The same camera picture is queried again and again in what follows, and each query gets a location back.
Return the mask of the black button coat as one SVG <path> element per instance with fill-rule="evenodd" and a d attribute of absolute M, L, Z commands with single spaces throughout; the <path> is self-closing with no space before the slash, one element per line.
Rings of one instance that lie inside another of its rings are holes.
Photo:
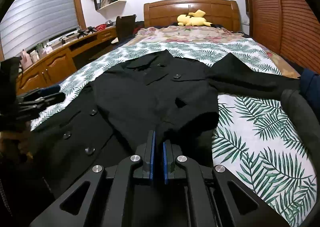
<path fill-rule="evenodd" d="M 220 93 L 278 100 L 284 90 L 298 87 L 297 79 L 252 71 L 233 54 L 207 66 L 167 50 L 150 53 L 108 69 L 36 127 L 34 160 L 56 196 L 89 167 L 114 166 L 133 155 L 151 131 L 157 174 L 166 140 L 211 166 Z"/>

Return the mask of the wooden desk cabinet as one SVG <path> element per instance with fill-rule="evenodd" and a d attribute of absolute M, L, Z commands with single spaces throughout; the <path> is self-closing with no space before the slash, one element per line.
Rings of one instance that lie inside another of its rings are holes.
<path fill-rule="evenodd" d="M 116 27 L 73 40 L 52 51 L 23 71 L 17 79 L 17 94 L 59 83 L 76 72 L 73 58 L 116 37 Z"/>

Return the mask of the pink bottle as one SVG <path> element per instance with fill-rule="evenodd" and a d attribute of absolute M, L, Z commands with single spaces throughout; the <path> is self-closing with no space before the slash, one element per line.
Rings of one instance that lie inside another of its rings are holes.
<path fill-rule="evenodd" d="M 32 66 L 33 62 L 31 60 L 30 55 L 27 53 L 25 49 L 21 51 L 21 65 L 23 70 L 26 70 L 30 66 Z"/>

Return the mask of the palm leaf bedspread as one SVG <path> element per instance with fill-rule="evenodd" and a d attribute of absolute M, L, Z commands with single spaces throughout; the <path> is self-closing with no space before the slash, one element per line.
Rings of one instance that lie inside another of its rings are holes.
<path fill-rule="evenodd" d="M 233 42 L 138 42 L 103 55 L 61 84 L 66 100 L 33 120 L 33 128 L 65 109 L 82 88 L 115 64 L 168 50 L 175 57 L 212 66 L 228 53 L 250 69 L 278 75 L 280 70 L 252 39 Z M 213 159 L 241 181 L 291 226 L 299 226 L 316 202 L 316 172 L 306 148 L 279 101 L 220 95 L 220 118 L 213 135 Z"/>

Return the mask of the grey window blind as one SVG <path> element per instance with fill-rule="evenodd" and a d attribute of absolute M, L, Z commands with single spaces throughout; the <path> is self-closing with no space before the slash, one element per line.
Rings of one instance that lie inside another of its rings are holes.
<path fill-rule="evenodd" d="M 4 58 L 78 27 L 74 0 L 15 0 L 1 21 Z"/>

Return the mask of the red basket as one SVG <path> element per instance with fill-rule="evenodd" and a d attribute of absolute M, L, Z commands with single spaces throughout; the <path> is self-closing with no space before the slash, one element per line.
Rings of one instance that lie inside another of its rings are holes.
<path fill-rule="evenodd" d="M 105 30 L 106 28 L 107 28 L 107 24 L 105 24 L 105 23 L 103 23 L 103 24 L 98 25 L 98 26 L 95 27 L 95 29 L 96 29 L 98 32 L 103 31 L 103 30 Z"/>

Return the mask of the dark desk chair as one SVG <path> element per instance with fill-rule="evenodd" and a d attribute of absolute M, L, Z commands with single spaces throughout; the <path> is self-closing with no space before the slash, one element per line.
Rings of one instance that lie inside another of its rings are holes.
<path fill-rule="evenodd" d="M 116 34 L 117 37 L 111 44 L 123 43 L 133 37 L 135 30 L 136 14 L 127 16 L 118 16 L 116 18 Z"/>

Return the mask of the grey folded garment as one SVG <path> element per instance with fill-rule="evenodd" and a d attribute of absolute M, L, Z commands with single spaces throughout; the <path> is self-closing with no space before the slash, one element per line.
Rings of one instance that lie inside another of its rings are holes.
<path fill-rule="evenodd" d="M 284 90 L 280 102 L 319 173 L 319 121 L 315 113 L 297 90 Z"/>

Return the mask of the navy folded garment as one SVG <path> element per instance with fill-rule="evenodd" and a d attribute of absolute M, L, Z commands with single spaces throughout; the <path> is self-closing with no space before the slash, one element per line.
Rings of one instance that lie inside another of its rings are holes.
<path fill-rule="evenodd" d="M 319 74 L 309 69 L 304 69 L 300 76 L 300 93 L 310 106 L 319 109 L 320 97 Z"/>

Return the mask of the floral blanket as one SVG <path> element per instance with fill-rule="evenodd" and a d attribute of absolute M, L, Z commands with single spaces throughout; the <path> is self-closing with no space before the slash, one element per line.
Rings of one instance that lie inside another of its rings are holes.
<path fill-rule="evenodd" d="M 282 57 L 263 45 L 225 28 L 207 26 L 169 26 L 142 28 L 123 45 L 126 59 L 168 49 L 172 56 L 191 58 L 212 66 L 232 53 L 251 70 L 299 78 L 300 74 Z"/>

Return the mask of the yellow plush toy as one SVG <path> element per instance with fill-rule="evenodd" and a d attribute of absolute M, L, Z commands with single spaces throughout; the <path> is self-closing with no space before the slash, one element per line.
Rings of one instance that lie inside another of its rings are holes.
<path fill-rule="evenodd" d="M 177 17 L 177 23 L 179 26 L 208 26 L 212 25 L 208 22 L 204 16 L 205 12 L 198 9 L 196 12 L 190 12 L 188 15 L 181 14 Z"/>

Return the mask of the wooden headboard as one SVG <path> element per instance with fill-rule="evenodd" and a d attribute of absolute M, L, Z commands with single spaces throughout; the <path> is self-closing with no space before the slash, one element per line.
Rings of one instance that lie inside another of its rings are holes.
<path fill-rule="evenodd" d="M 241 31 L 239 7 L 233 0 L 162 0 L 144 5 L 144 26 L 168 26 L 181 14 L 202 10 L 204 18 L 229 31 Z"/>

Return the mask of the wooden louvered wardrobe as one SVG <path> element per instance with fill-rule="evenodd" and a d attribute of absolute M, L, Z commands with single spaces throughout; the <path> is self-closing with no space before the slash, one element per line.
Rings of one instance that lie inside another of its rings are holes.
<path fill-rule="evenodd" d="M 319 21 L 305 0 L 246 0 L 255 41 L 286 61 L 319 72 Z"/>

